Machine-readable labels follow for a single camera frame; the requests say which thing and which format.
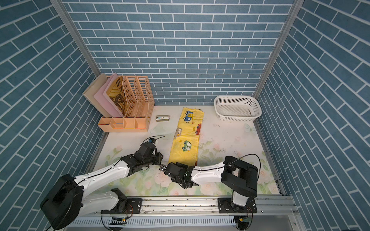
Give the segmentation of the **yellow car print pillowcase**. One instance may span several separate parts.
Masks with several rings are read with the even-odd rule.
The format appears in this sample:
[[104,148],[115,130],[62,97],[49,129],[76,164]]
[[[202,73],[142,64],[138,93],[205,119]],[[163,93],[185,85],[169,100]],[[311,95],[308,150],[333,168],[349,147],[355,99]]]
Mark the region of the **yellow car print pillowcase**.
[[183,108],[170,151],[170,163],[197,164],[203,117],[200,109]]

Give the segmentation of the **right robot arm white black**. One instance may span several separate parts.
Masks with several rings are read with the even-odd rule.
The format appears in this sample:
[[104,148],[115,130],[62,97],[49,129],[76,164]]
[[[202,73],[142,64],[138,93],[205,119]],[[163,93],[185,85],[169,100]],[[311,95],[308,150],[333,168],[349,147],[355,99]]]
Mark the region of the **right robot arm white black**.
[[241,159],[227,156],[219,164],[204,167],[187,166],[179,162],[169,163],[160,170],[184,189],[221,182],[233,191],[231,199],[219,199],[230,206],[230,209],[224,209],[224,212],[257,212],[254,199],[257,197],[259,169]]

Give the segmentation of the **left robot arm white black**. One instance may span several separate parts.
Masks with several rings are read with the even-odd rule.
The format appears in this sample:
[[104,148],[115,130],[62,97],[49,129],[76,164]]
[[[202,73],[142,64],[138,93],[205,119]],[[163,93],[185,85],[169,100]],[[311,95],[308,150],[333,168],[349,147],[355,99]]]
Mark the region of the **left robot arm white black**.
[[133,212],[126,195],[118,188],[102,194],[91,194],[99,188],[126,178],[144,167],[160,165],[163,155],[157,151],[156,140],[141,143],[134,154],[120,157],[118,161],[100,170],[72,177],[60,177],[40,204],[41,211],[54,230],[72,223],[78,216],[102,211],[105,214]]

